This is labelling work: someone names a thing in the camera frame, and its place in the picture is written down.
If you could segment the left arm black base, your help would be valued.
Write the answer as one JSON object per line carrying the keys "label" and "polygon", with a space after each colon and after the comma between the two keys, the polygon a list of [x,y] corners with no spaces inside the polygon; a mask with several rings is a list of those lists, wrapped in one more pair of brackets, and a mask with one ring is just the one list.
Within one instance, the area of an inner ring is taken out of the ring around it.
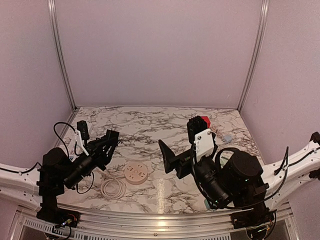
{"label": "left arm black base", "polygon": [[80,213],[74,210],[59,208],[56,196],[43,196],[40,207],[40,210],[36,214],[38,219],[56,224],[58,227],[77,227]]}

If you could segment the pink round power socket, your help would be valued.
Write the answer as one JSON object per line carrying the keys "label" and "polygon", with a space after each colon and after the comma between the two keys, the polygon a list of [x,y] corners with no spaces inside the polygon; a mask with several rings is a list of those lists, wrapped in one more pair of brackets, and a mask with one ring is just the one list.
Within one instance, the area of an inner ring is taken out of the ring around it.
{"label": "pink round power socket", "polygon": [[123,170],[124,177],[129,184],[141,185],[148,178],[147,167],[138,162],[129,162]]}

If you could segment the black power adapter with cable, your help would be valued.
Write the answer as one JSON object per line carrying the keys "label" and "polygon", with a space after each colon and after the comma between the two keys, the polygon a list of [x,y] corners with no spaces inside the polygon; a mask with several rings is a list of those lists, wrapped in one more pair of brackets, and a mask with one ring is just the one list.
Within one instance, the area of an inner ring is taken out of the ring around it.
{"label": "black power adapter with cable", "polygon": [[120,133],[116,130],[115,126],[111,126],[110,129],[107,129],[105,137],[106,140],[111,142],[113,145],[117,145],[119,142]]}

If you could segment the teal power strip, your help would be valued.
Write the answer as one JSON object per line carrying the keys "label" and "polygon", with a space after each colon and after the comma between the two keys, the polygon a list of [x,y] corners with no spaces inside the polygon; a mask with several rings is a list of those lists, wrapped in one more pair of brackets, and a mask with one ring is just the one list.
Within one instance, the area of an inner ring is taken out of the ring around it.
{"label": "teal power strip", "polygon": [[216,206],[207,199],[204,200],[204,205],[208,210],[212,210],[212,211],[216,210]]}

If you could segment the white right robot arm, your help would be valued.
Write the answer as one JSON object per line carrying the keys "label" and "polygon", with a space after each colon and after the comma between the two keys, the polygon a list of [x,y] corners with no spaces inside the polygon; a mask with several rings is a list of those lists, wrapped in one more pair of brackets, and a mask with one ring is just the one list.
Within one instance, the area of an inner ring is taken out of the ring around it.
{"label": "white right robot arm", "polygon": [[190,149],[179,155],[159,140],[165,172],[175,170],[179,179],[191,174],[211,209],[251,209],[247,219],[252,224],[320,177],[320,143],[314,138],[302,150],[290,155],[287,149],[283,160],[267,165],[235,147],[218,150],[208,129],[191,140]]}

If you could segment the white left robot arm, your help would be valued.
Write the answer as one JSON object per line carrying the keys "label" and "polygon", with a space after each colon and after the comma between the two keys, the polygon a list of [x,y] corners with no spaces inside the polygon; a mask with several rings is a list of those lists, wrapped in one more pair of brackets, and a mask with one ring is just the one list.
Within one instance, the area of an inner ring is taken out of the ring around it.
{"label": "white left robot arm", "polygon": [[39,169],[33,167],[18,171],[2,167],[0,182],[9,186],[20,185],[23,190],[29,189],[42,197],[40,210],[36,215],[38,219],[60,223],[67,217],[77,217],[78,212],[58,207],[57,196],[64,194],[65,188],[77,190],[78,183],[91,175],[95,168],[104,171],[119,143],[118,137],[116,135],[111,139],[103,137],[90,141],[85,146],[87,153],[81,153],[73,161],[60,147],[55,147],[43,156]]}

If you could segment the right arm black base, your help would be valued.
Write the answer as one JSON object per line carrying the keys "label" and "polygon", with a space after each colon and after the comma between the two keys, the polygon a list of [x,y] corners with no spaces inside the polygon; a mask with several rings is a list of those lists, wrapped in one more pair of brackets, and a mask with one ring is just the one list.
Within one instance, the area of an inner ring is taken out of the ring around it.
{"label": "right arm black base", "polygon": [[258,203],[252,209],[231,214],[234,229],[256,227],[274,220],[275,210],[270,210],[265,203]]}

